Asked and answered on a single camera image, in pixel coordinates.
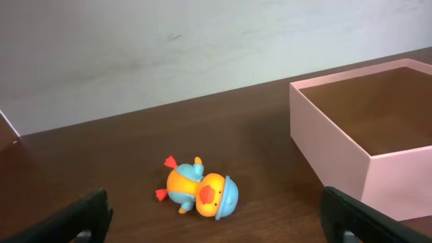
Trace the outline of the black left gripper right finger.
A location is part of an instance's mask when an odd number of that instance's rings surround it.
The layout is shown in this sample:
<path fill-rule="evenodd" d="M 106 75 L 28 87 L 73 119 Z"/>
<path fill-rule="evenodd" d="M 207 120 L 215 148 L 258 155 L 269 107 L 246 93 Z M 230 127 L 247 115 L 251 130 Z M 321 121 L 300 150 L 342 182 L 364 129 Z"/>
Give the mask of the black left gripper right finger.
<path fill-rule="evenodd" d="M 319 219 L 328 242 L 431 243 L 431 238 L 406 227 L 342 191 L 326 186 Z"/>

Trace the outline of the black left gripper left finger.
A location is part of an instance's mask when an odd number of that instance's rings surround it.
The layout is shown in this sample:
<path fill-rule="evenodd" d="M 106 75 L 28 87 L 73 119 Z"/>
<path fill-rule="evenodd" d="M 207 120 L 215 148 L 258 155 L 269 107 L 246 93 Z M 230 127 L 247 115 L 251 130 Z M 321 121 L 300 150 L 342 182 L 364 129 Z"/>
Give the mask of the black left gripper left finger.
<path fill-rule="evenodd" d="M 3 241 L 103 243 L 112 217 L 107 191 L 100 189 Z"/>

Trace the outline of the pink cardboard box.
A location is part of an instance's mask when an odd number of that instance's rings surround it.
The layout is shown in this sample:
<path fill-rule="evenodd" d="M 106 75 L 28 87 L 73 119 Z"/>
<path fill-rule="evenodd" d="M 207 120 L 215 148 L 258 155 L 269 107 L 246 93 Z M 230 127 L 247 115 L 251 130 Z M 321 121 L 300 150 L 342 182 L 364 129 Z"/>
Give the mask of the pink cardboard box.
<path fill-rule="evenodd" d="M 290 134 L 325 186 L 403 221 L 431 214 L 431 66 L 400 59 L 293 82 Z"/>

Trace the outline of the orange blue duck toy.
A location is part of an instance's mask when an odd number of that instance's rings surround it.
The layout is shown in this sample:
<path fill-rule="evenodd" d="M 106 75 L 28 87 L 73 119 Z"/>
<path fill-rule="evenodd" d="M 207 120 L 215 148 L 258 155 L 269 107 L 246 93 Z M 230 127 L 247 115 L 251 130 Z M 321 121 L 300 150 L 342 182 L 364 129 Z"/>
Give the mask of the orange blue duck toy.
<path fill-rule="evenodd" d="M 193 164 L 177 164 L 169 156 L 164 166 L 170 168 L 171 172 L 166 187 L 156 190 L 155 196 L 159 201 L 169 198 L 179 204 L 179 213 L 196 209 L 204 217 L 219 220 L 231 215 L 236 209 L 239 199 L 236 183 L 228 175 L 205 175 L 200 157 L 195 157 Z"/>

